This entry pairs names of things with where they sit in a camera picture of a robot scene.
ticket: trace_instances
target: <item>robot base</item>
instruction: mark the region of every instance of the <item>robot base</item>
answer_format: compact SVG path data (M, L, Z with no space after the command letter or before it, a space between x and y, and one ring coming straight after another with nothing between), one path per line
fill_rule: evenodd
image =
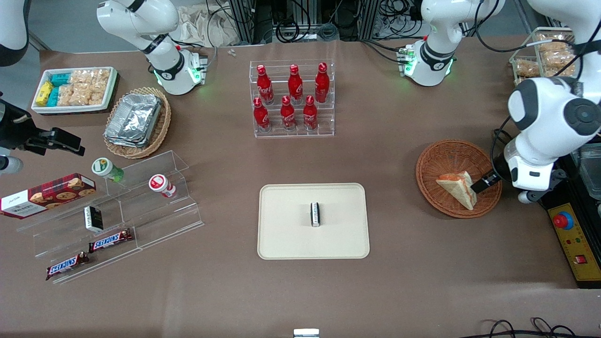
M397 52L397 60L400 63L398 69L401 72L401 76L411 78L418 85L432 87L441 83L445 76L451 72L453 60L447 63L446 66L444 63L440 63L441 68L439 70L432 70L420 54L423 44L424 40L420 40L399 49Z
M175 75L172 80L162 79L156 71L156 75L159 84L163 86L165 91L172 95L183 95L191 91L194 87L199 84L204 84L204 80L207 74L207 58L200 58L197 53L192 53L186 49L180 51L184 56L184 66Z

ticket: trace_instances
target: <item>red label bottle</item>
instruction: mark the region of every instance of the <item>red label bottle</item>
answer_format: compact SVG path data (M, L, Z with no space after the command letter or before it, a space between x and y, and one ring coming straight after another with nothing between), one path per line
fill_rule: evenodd
M311 132L317 129L317 107L315 107L314 100L311 95L307 95L305 102L307 104L302 111L302 116L305 120L305 129Z
M279 110L282 114L282 124L284 130L292 132L296 130L296 120L294 119L294 107L290 105L290 96L284 95L282 97L282 109Z
M259 75L257 79L259 95L261 96L263 102L266 105L270 105L273 103L273 87L271 85L271 79L267 75L267 70L265 69L265 66L263 66L262 64L257 66L257 74Z
M299 66L290 65L290 77L288 78L288 91L293 105L302 104L302 79L299 75Z
M324 103L328 99L330 90L330 77L328 76L328 65L325 62L319 64L317 76L315 77L315 100Z
M267 116L267 108L263 106L260 97L255 97L252 101L255 106L254 115L255 121L259 132L266 133L271 131L271 124L269 123L269 116Z

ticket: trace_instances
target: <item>brown table surface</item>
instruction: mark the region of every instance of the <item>brown table surface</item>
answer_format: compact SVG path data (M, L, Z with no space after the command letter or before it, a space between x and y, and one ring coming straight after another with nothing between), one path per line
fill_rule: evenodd
M508 47L523 37L489 40ZM2 218L2 336L290 337L294 328L316 327L323 337L459 337L485 333L487 319L529 330L532 316L601 335L601 290L575 288L542 208L519 203L506 186L489 214L457 220L433 209L415 183L416 160L432 142L460 138L488 149L491 130L507 116L510 54L467 38L447 79L424 88L360 43L235 50L235 58L219 50L206 85L169 96L173 118L157 152L173 149L190 165L191 195L206 225L58 286L44 281L32 238L15 231L21 222ZM336 62L336 136L256 140L249 62L327 56ZM117 97L157 87L140 52L43 52L41 65L115 67ZM72 172L91 174L99 156L120 167L134 163L106 149L106 116L34 116L40 127L79 135L85 156L18 152L25 168L0 177L2 195ZM329 182L365 187L369 256L260 259L261 187Z

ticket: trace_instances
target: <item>woven basket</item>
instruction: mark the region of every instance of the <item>woven basket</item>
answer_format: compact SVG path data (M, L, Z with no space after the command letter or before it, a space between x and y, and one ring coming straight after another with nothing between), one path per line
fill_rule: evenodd
M501 182L477 195L474 210L467 210L436 179L440 175L467 171L476 182L492 169L488 155L475 144L442 140L426 148L417 160L415 177L426 200L441 212L456 218L476 218L491 211L501 198Z
M165 136L167 135L167 129L169 129L169 123L171 122L171 108L169 107L169 102L163 93L155 88L138 88L130 91L128 94L152 94L161 99L161 106L159 117L156 120L156 124L154 125L154 130L152 131L152 135L150 137L150 142L145 148L134 148L134 147L124 147L118 146L116 144L110 143L105 138L106 147L111 151L111 153L119 156L123 156L125 158L144 158L152 153L154 153L159 147L160 144L163 143ZM106 122L106 126L109 125L113 116L115 115L115 110L117 110L117 106L123 98L122 96L119 101L113 106L111 114L109 115L108 121Z

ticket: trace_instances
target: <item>red cookie box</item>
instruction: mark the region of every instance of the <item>red cookie box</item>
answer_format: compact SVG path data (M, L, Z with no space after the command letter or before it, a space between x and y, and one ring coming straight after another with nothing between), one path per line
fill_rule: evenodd
M3 197L0 200L0 215L22 220L95 192L96 184L94 181L75 173Z

